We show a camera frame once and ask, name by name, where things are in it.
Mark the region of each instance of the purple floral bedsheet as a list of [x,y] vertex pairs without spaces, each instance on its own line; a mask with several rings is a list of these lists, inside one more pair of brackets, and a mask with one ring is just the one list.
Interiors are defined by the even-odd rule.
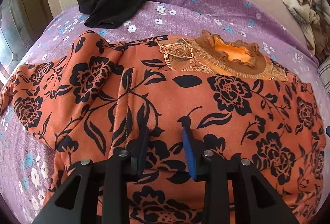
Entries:
[[[58,15],[20,64],[63,57],[74,39],[88,28],[87,15],[73,6]],[[317,74],[317,60],[280,23],[249,0],[151,0],[117,29],[93,29],[109,42],[159,35],[197,37],[207,29],[227,41],[256,42],[261,51],[311,83],[324,126],[330,125],[330,100]],[[325,150],[324,189],[330,191],[329,154]],[[0,193],[21,223],[31,223],[40,211],[53,173],[54,152],[35,140],[13,109],[0,117]]]

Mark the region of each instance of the silver bolt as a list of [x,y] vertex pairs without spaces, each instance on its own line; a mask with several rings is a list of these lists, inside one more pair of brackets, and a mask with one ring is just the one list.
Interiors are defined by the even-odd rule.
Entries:
[[211,156],[213,156],[213,151],[212,150],[206,150],[206,151],[204,151],[204,155],[206,156],[206,157],[211,157]]
[[128,155],[128,151],[127,150],[122,150],[120,153],[119,153],[119,156],[120,157],[126,157]]
[[248,166],[251,164],[251,161],[249,159],[242,159],[241,160],[242,164],[245,165],[245,166]]
[[81,164],[82,165],[87,165],[87,164],[89,164],[90,163],[90,159],[82,159],[81,160]]

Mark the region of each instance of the orange floral garment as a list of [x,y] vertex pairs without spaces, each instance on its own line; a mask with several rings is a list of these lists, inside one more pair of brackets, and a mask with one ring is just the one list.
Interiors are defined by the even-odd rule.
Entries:
[[311,85],[276,62],[287,81],[172,71],[157,44],[170,39],[189,38],[109,44],[87,31],[62,59],[19,66],[1,93],[0,112],[12,105],[29,133],[56,151],[47,200],[76,162],[129,148],[147,125],[146,170],[128,184],[131,223],[199,223],[205,184],[187,171],[184,122],[223,158],[250,159],[308,223],[320,201],[325,147]]

